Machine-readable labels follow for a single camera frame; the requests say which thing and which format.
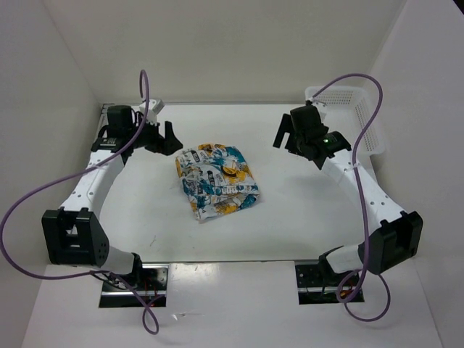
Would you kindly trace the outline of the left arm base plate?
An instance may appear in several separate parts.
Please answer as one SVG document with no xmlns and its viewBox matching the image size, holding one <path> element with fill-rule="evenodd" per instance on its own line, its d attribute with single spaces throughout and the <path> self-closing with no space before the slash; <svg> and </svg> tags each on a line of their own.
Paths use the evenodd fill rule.
<svg viewBox="0 0 464 348">
<path fill-rule="evenodd" d="M 150 307 L 165 307 L 169 267 L 168 264 L 144 263 L 139 280 L 130 275 L 122 275 L 122 278 Z M 97 279 L 102 282 L 99 308 L 142 307 L 133 292 L 113 275 L 98 275 Z"/>
</svg>

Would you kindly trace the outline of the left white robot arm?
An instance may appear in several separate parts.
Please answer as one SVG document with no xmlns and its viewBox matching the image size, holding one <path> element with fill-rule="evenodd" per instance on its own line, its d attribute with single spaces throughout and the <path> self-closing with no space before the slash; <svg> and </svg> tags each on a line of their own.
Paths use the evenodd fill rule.
<svg viewBox="0 0 464 348">
<path fill-rule="evenodd" d="M 128 105 L 106 108 L 107 123 L 92 144 L 88 172 L 58 209 L 45 211 L 41 218 L 51 263 L 109 271 L 112 281 L 119 276 L 130 290 L 142 286 L 146 276 L 141 258 L 111 246 L 99 216 L 135 149 L 169 156 L 182 148 L 170 121 L 165 122 L 165 132 L 159 132 L 157 116 L 163 107 L 162 100 L 152 99 L 137 110 Z"/>
</svg>

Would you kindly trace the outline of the colourful printed shorts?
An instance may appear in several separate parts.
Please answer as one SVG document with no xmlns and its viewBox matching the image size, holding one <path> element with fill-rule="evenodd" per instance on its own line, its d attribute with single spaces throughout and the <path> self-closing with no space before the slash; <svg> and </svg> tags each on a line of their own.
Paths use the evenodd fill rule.
<svg viewBox="0 0 464 348">
<path fill-rule="evenodd" d="M 197 220 L 249 208 L 260 196 L 247 161 L 234 146 L 201 144 L 183 150 L 175 166 Z"/>
</svg>

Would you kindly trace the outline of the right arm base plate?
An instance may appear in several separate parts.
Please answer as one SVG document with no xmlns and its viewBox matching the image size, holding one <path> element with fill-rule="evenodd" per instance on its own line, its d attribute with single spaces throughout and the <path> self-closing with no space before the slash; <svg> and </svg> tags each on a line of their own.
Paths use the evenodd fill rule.
<svg viewBox="0 0 464 348">
<path fill-rule="evenodd" d="M 325 278 L 316 260 L 296 262 L 294 265 L 299 305 L 322 305 L 339 303 L 337 286 L 345 274 Z"/>
</svg>

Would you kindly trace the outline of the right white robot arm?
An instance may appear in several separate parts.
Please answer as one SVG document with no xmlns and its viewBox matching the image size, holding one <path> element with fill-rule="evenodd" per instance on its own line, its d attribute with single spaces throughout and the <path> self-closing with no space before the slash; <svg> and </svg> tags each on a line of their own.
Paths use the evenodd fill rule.
<svg viewBox="0 0 464 348">
<path fill-rule="evenodd" d="M 422 217 L 416 211 L 407 212 L 387 196 L 353 160 L 348 140 L 323 124 L 316 106 L 308 104 L 283 115 L 273 145 L 314 162 L 360 209 L 368 227 L 367 241 L 340 246 L 319 257 L 318 277 L 324 284 L 334 285 L 353 270 L 380 275 L 417 254 Z"/>
</svg>

